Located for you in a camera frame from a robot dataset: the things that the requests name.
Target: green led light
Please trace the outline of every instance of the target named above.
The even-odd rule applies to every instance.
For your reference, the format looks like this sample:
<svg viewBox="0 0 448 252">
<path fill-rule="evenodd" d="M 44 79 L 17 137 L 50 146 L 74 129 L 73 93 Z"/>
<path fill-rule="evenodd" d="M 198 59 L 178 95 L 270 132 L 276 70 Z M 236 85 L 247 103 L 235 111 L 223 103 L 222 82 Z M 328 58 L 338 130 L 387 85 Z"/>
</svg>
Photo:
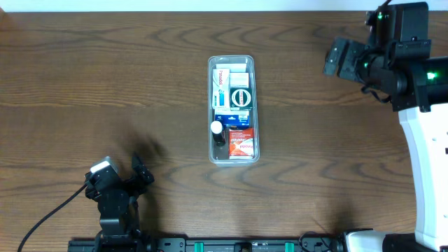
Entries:
<svg viewBox="0 0 448 252">
<path fill-rule="evenodd" d="M 437 78 L 437 73 L 427 73 L 428 80 L 433 80 L 434 78 Z"/>
</svg>

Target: wood grain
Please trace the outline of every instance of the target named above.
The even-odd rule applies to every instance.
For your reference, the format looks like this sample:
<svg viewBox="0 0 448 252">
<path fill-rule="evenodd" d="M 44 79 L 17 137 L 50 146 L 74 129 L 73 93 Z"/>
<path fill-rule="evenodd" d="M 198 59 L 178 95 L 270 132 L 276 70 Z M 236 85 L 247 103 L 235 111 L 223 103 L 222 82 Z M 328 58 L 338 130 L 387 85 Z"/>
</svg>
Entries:
<svg viewBox="0 0 448 252">
<path fill-rule="evenodd" d="M 325 77 L 335 36 L 367 38 L 364 13 L 9 13 L 0 23 L 0 251 L 83 183 L 93 162 L 139 151 L 156 182 L 143 226 L 190 237 L 411 232 L 415 197 L 398 115 Z M 433 56 L 448 14 L 430 14 Z M 255 59 L 261 158 L 208 159 L 207 60 Z M 154 145 L 160 157 L 153 156 Z M 82 196 L 26 251 L 65 251 L 99 231 Z"/>
</svg>

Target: white box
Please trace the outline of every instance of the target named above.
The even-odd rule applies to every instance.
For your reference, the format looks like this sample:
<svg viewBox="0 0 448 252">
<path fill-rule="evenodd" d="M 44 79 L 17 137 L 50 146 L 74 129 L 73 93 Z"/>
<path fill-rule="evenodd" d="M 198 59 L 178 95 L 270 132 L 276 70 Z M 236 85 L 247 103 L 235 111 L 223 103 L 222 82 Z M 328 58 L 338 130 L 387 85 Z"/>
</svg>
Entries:
<svg viewBox="0 0 448 252">
<path fill-rule="evenodd" d="M 213 70 L 212 107 L 214 109 L 230 109 L 230 70 Z"/>
<path fill-rule="evenodd" d="M 249 88 L 249 73 L 230 73 L 231 88 Z"/>
</svg>

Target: clear plastic container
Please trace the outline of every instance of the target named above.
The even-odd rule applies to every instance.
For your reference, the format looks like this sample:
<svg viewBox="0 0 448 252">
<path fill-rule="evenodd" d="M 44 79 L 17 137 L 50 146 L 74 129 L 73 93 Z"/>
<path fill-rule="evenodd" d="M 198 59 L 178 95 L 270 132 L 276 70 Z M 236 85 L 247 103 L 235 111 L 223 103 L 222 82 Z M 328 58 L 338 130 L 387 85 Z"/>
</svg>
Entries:
<svg viewBox="0 0 448 252">
<path fill-rule="evenodd" d="M 249 110 L 249 127 L 253 128 L 253 156 L 248 159 L 230 159 L 229 156 L 229 129 L 225 129 L 225 145 L 218 146 L 211 133 L 210 124 L 215 120 L 215 109 L 213 108 L 213 70 L 217 69 L 217 64 L 246 64 L 246 69 L 234 69 L 234 72 L 246 72 L 249 77 L 249 88 L 251 88 L 252 109 Z M 253 58 L 249 55 L 224 55 L 213 56 L 209 59 L 209 159 L 219 167 L 237 167 L 252 165 L 260 158 L 260 144 L 258 139 L 258 112 L 255 82 L 255 66 Z"/>
</svg>

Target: black cable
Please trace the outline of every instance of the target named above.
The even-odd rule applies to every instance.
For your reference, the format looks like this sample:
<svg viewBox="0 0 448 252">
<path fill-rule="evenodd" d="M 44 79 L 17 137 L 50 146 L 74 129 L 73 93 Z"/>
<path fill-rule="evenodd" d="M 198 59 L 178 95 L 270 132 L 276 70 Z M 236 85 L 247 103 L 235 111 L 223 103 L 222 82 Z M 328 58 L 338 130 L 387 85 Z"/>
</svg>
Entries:
<svg viewBox="0 0 448 252">
<path fill-rule="evenodd" d="M 56 207 L 53 211 L 51 211 L 49 214 L 47 214 L 45 217 L 43 217 L 37 224 L 34 225 L 34 227 L 32 229 L 30 229 L 27 233 L 27 235 L 25 235 L 25 237 L 23 237 L 22 242 L 19 245 L 19 248 L 17 249 L 17 252 L 21 252 L 23 249 L 23 246 L 25 245 L 25 242 L 27 242 L 28 238 L 31 236 L 31 234 L 44 222 L 46 221 L 49 217 L 51 217 L 53 214 L 55 214 L 57 211 L 59 211 L 62 207 L 65 207 L 66 204 L 68 204 L 72 199 L 74 199 L 76 196 L 78 196 L 78 194 L 80 192 L 82 192 L 84 190 L 84 188 L 87 185 L 83 185 L 81 186 L 81 188 L 79 188 L 79 190 L 77 190 L 75 192 L 75 194 L 73 194 L 70 198 L 68 198 L 64 203 L 60 204 L 58 207 Z"/>
</svg>

